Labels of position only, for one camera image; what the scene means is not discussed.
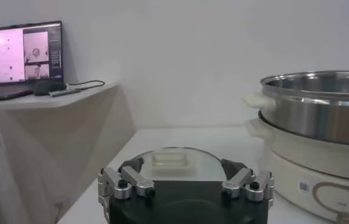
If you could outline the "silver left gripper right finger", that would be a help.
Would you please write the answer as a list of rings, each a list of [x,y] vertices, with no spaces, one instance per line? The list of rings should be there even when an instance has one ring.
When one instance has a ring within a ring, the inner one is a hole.
[[[221,159],[220,163],[227,177],[222,182],[222,192],[230,199],[244,195],[252,202],[274,201],[275,178],[271,172],[255,174],[243,163],[228,159]]]

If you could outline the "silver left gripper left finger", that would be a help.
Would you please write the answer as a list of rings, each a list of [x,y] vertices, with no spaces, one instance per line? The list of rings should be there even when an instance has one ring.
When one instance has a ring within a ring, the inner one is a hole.
[[[111,167],[101,168],[97,174],[98,195],[102,198],[113,196],[118,200],[131,198],[133,189],[141,197],[152,197],[155,193],[153,180],[144,178],[141,168],[144,164],[142,157],[125,161],[114,170]]]

